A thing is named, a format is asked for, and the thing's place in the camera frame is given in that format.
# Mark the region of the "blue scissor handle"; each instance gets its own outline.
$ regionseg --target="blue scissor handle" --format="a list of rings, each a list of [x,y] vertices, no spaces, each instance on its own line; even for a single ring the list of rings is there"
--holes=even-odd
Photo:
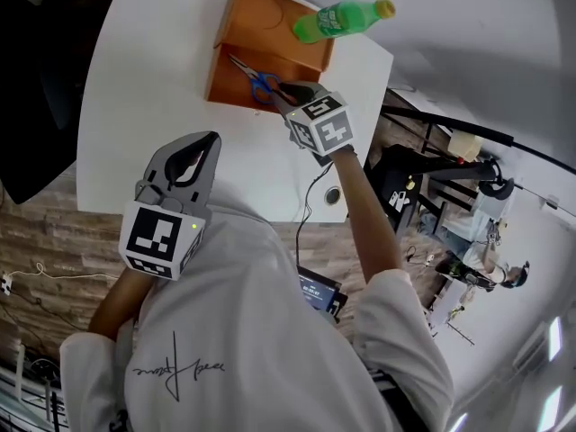
[[[262,72],[258,72],[258,79],[255,78],[250,79],[250,83],[252,84],[252,96],[254,96],[254,99],[256,99],[261,104],[271,104],[273,102],[272,98],[270,98],[269,100],[262,100],[257,96],[258,90],[261,90],[265,96],[268,96],[272,93],[273,88],[268,83],[268,78],[273,78],[278,85],[280,84],[280,78],[278,78],[274,74],[265,74]]]

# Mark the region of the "white t-shirt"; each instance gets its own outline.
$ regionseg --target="white t-shirt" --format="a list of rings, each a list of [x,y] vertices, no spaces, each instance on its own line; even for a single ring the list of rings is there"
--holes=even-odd
[[[90,333],[62,344],[72,431],[124,430],[110,426],[115,346]],[[352,346],[306,302],[268,224],[214,213],[184,275],[159,281],[142,306],[123,399],[139,432],[401,430],[367,366],[394,378],[430,430],[444,430],[452,379],[404,271],[366,286]]]
[[[504,272],[504,268],[498,264],[500,258],[498,254],[493,251],[492,249],[489,250],[488,258],[494,263],[494,270],[489,273],[486,270],[486,266],[482,262],[482,256],[484,255],[484,250],[486,249],[486,245],[478,242],[474,242],[466,251],[462,262],[471,267],[474,270],[477,270],[486,278],[490,278],[494,283],[501,284],[506,279],[506,272]]]

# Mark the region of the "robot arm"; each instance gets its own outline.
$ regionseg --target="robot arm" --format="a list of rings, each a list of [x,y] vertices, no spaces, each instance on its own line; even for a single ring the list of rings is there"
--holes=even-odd
[[[136,196],[124,210],[119,250],[126,266],[177,280],[212,220],[206,206],[221,138],[205,131],[160,148],[150,160]],[[195,163],[193,175],[179,178]]]
[[[354,140],[349,107],[337,92],[313,82],[284,82],[273,91],[290,140],[323,158]]]

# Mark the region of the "yellow bottle cap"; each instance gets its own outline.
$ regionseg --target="yellow bottle cap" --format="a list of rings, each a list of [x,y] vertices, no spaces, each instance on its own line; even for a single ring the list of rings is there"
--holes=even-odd
[[[374,7],[382,19],[393,18],[396,15],[396,7],[390,0],[376,0]]]

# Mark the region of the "orange cardboard box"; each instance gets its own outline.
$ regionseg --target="orange cardboard box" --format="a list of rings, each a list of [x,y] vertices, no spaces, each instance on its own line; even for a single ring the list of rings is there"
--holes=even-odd
[[[214,43],[206,99],[276,112],[252,97],[250,80],[230,61],[229,53],[282,81],[318,82],[328,67],[334,41],[305,44],[292,32],[300,17],[312,13],[293,0],[229,0]]]

